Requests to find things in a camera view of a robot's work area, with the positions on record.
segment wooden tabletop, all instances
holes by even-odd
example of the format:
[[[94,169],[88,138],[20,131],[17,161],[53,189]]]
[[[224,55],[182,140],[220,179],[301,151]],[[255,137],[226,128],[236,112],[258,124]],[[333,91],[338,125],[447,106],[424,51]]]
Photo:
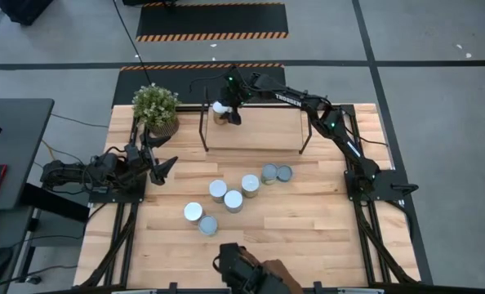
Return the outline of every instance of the wooden tabletop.
[[[361,136],[384,141],[376,106],[355,105],[355,109]],[[231,242],[246,246],[261,261],[282,260],[303,287],[312,287],[313,281],[324,287],[367,285],[354,209],[346,196],[345,159],[331,141],[314,131],[303,155],[253,149],[206,153],[198,134],[199,114],[182,113],[179,120],[180,130],[162,148],[154,149],[161,160],[179,156],[179,161],[164,186],[147,184],[137,217],[129,288],[168,288],[170,282],[178,282],[179,288],[225,287],[211,262],[219,245]],[[114,107],[106,148],[127,143],[131,121],[130,106]],[[305,117],[302,127],[306,136]],[[363,148],[381,168],[390,168],[386,147],[363,142]],[[211,181],[223,179],[229,189],[240,189],[241,178],[259,176],[265,163],[287,164],[294,176],[288,183],[261,186],[256,198],[244,199],[238,214],[209,197]],[[215,236],[202,235],[184,219],[183,208],[189,202],[201,203],[218,220]],[[377,202],[376,207],[385,246],[410,276],[419,279],[405,216],[386,203]],[[108,251],[115,209],[108,205],[88,224],[74,284],[87,279]],[[375,250],[370,248],[380,280]]]

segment gray floor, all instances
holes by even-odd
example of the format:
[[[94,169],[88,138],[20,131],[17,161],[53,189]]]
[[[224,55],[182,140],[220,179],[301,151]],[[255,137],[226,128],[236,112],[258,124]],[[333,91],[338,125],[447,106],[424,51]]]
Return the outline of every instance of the gray floor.
[[[366,59],[351,0],[284,2],[288,39],[141,43],[140,54],[146,61]],[[485,60],[485,0],[360,4],[377,60]],[[119,6],[134,33],[140,8]],[[55,0],[31,27],[6,17],[0,25],[0,64],[123,61],[136,61],[135,52],[111,0]],[[106,124],[117,77],[118,69],[0,70],[0,97],[53,98],[55,114]],[[408,177],[420,186],[414,199],[434,282],[485,287],[485,68],[381,68],[380,77]],[[289,66],[286,78],[334,102],[377,102],[365,67]],[[44,139],[87,161],[105,137],[103,128],[52,118]],[[42,146],[36,161],[50,160]],[[39,174],[34,167],[29,180]],[[32,270],[77,261],[77,248],[41,248]],[[44,283],[11,292],[66,289],[73,274],[52,271]]]

